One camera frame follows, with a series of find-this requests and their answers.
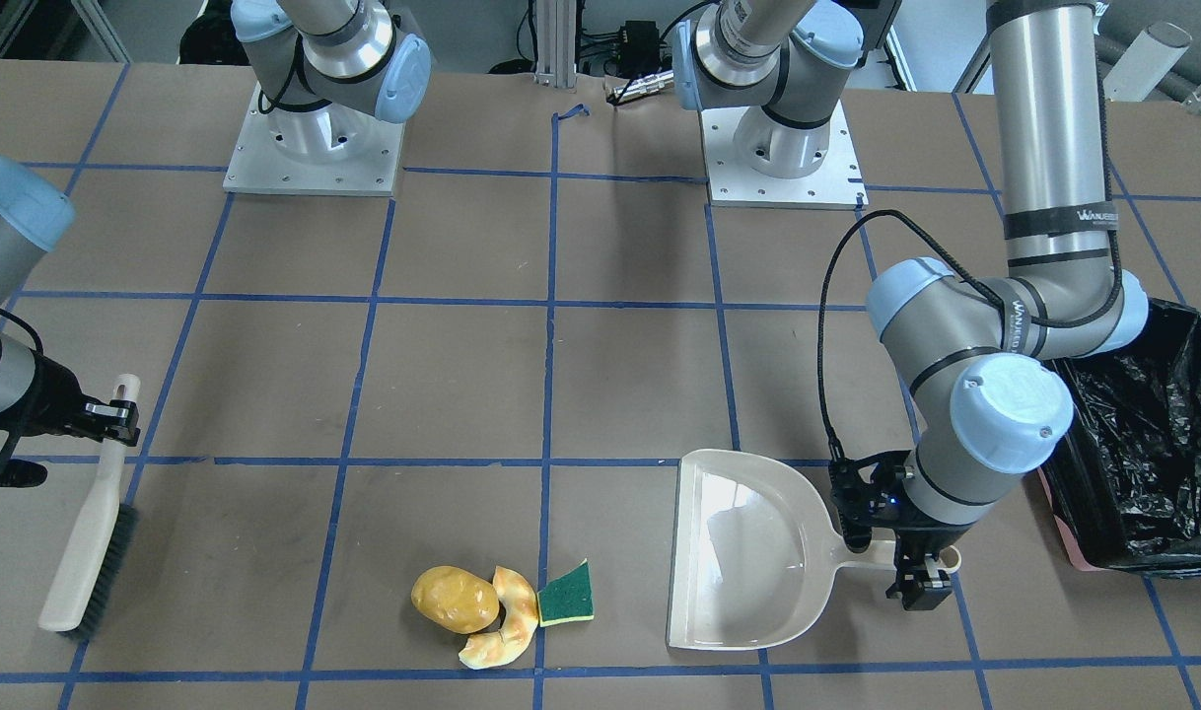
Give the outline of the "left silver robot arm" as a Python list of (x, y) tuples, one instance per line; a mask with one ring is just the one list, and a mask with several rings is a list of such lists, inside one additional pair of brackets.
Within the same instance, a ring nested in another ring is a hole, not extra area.
[[(934, 246), (876, 279), (866, 310), (926, 420), (916, 448), (847, 458), (826, 432), (849, 551), (896, 533), (888, 597), (936, 609), (942, 551), (1068, 432), (1074, 404), (1046, 360), (1133, 342), (1149, 298), (1121, 261), (1092, 1), (996, 1), (985, 14), (1005, 162), (1006, 278), (978, 279)], [(833, 112), (865, 59), (831, 1), (709, 1), (673, 26), (679, 103), (742, 117), (731, 156), (789, 184), (824, 171)]]

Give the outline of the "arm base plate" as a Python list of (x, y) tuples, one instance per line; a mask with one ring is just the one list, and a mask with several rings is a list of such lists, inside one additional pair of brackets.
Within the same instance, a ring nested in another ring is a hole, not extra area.
[(329, 105), (262, 111), (253, 86), (223, 179), (231, 193), (392, 197), (405, 126)]
[(800, 130), (777, 124), (759, 106), (699, 113), (710, 202), (719, 207), (854, 210), (870, 197), (844, 106)]

